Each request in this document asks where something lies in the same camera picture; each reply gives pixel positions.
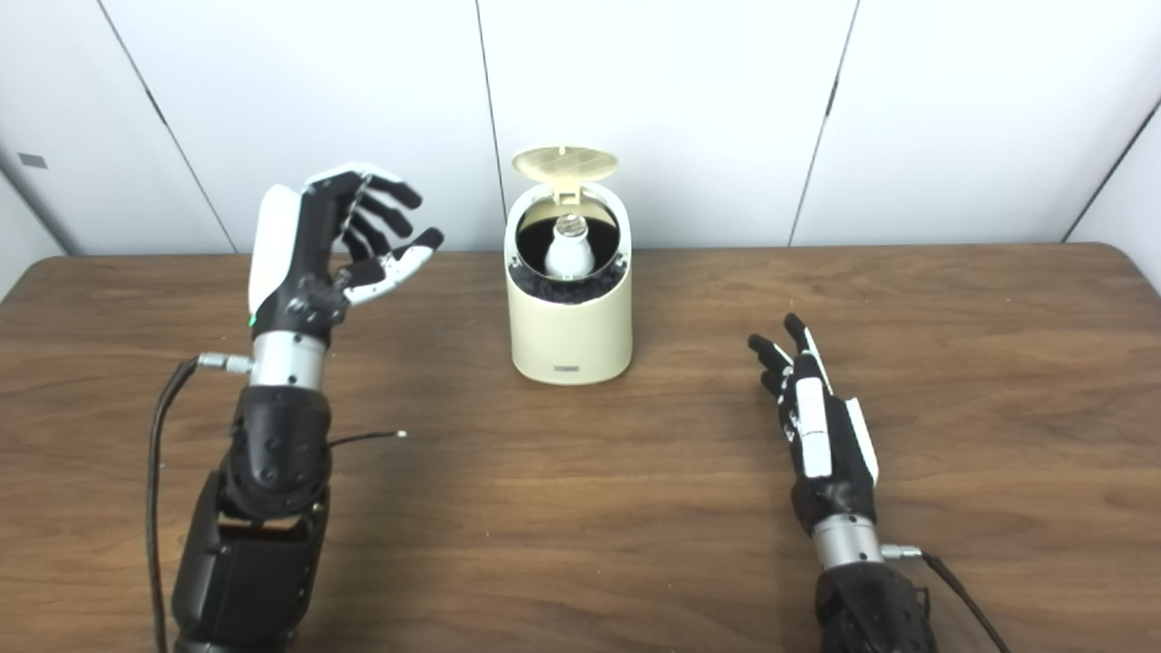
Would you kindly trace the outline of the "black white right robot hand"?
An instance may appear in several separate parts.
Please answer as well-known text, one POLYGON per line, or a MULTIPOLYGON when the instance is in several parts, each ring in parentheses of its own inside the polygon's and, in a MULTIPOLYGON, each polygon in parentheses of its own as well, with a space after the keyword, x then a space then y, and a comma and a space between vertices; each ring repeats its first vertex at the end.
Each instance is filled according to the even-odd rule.
POLYGON ((776 399, 789 442, 796 521, 808 533, 836 515, 877 521, 879 462, 861 406, 834 392, 805 321, 789 313, 784 326, 795 340, 796 356, 759 333, 750 336, 749 347, 763 365, 760 383, 776 399))

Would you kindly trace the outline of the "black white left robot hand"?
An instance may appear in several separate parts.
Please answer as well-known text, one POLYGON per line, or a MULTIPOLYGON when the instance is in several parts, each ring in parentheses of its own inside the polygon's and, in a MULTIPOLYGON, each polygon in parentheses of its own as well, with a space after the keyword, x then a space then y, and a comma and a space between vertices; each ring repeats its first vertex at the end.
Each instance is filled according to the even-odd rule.
POLYGON ((275 185, 259 207, 250 256, 250 333, 296 332, 327 346, 353 306, 414 277, 444 245, 437 228, 414 234, 405 211, 423 199, 394 173, 348 162, 275 185))

